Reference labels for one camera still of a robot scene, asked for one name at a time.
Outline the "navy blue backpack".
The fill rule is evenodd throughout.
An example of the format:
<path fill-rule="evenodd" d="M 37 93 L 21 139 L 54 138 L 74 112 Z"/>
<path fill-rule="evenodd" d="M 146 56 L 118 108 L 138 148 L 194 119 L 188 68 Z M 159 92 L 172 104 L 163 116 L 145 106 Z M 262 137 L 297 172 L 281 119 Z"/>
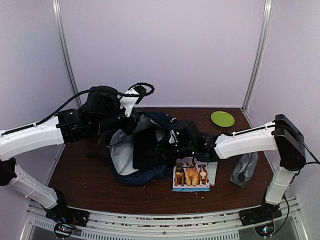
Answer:
<path fill-rule="evenodd" d="M 89 152 L 88 159 L 108 161 L 115 178 L 122 184 L 138 186 L 155 179 L 167 179 L 178 159 L 208 160 L 205 146 L 209 135 L 190 120 L 177 120 L 165 112 L 140 111 L 130 135 L 121 129 L 105 134 L 108 153 Z"/>

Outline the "dog picture book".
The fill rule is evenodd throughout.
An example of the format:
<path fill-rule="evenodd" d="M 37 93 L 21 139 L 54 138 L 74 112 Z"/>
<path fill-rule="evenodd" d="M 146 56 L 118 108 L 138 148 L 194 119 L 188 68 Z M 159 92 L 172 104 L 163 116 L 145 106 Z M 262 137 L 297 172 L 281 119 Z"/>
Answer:
<path fill-rule="evenodd" d="M 173 168 L 173 192 L 209 192 L 208 166 L 197 161 L 177 162 Z"/>

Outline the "black case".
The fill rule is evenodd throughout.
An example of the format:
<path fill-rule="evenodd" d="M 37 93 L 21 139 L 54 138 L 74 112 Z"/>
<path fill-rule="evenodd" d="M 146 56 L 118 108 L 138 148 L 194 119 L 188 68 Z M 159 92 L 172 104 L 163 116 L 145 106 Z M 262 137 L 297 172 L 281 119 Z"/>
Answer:
<path fill-rule="evenodd" d="M 153 150 L 158 145 L 155 127 L 139 131 L 133 138 L 133 168 L 141 172 L 158 164 L 158 157 Z"/>

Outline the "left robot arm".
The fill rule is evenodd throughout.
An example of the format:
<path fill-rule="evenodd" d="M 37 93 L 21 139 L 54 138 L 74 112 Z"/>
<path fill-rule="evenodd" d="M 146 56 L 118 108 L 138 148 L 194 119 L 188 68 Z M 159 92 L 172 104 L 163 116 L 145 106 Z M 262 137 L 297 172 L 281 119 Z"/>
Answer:
<path fill-rule="evenodd" d="M 13 187 L 46 210 L 57 222 L 72 218 L 64 194 L 47 187 L 26 173 L 15 156 L 43 147 L 70 144 L 119 129 L 132 133 L 140 116 L 134 106 L 146 96 L 141 84 L 125 93 L 108 86 L 94 86 L 85 91 L 86 102 L 78 109 L 60 106 L 41 121 L 0 132 L 0 184 Z"/>

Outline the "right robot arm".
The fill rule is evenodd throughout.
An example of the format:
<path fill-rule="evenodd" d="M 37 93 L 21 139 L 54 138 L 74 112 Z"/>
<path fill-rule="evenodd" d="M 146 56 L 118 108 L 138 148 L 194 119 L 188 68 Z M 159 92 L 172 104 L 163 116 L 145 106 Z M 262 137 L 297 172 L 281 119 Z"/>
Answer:
<path fill-rule="evenodd" d="M 279 166 L 256 210 L 258 219 L 266 221 L 279 209 L 296 174 L 306 165 L 307 149 L 303 134 L 284 114 L 278 114 L 273 121 L 259 127 L 216 135 L 199 132 L 193 121 L 174 120 L 171 129 L 148 154 L 167 163 L 187 157 L 209 163 L 249 153 L 277 151 Z"/>

